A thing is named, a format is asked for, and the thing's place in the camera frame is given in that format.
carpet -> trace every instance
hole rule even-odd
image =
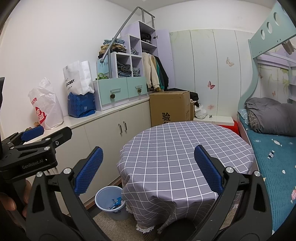
[[[228,227],[235,215],[236,209],[232,209],[223,225],[222,228]],[[112,241],[145,241],[143,234],[136,230],[137,222],[132,218],[132,215],[127,220],[116,221],[110,218],[105,212],[100,212],[94,217],[94,221],[103,230],[103,232]]]

light blue bed frame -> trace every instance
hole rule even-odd
[[[272,31],[271,29],[268,30],[268,24],[272,26]],[[257,87],[259,74],[257,57],[293,38],[294,36],[296,36],[296,27],[282,6],[276,2],[268,18],[249,40],[252,56],[253,77],[248,90],[239,100],[238,109],[244,108],[245,102],[252,96]],[[289,68],[289,81],[291,81],[291,78],[292,70]]]

white plastic bag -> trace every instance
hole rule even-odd
[[[207,116],[207,111],[204,109],[203,105],[195,106],[195,116],[197,119],[204,119]]]
[[[44,78],[37,88],[32,89],[28,97],[44,129],[55,128],[64,122],[62,108],[47,78]]]
[[[63,68],[68,95],[85,95],[94,93],[94,84],[91,79],[91,69],[88,61],[76,61]]]

human hand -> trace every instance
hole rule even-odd
[[[25,187],[24,197],[23,197],[26,204],[28,204],[29,202],[31,189],[32,189],[31,183],[28,180],[26,180],[26,187]],[[17,209],[17,206],[14,200],[11,197],[7,196],[5,193],[0,193],[0,201],[4,206],[4,209],[7,211],[15,211]],[[27,205],[23,209],[22,214],[24,217],[27,216]]]

gray checkered tablecloth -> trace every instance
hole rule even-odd
[[[203,145],[225,167],[249,173],[253,149],[233,131],[202,122],[174,122],[147,129],[121,152],[117,168],[124,184],[122,197],[140,229],[189,218],[200,222],[217,199],[194,159]]]

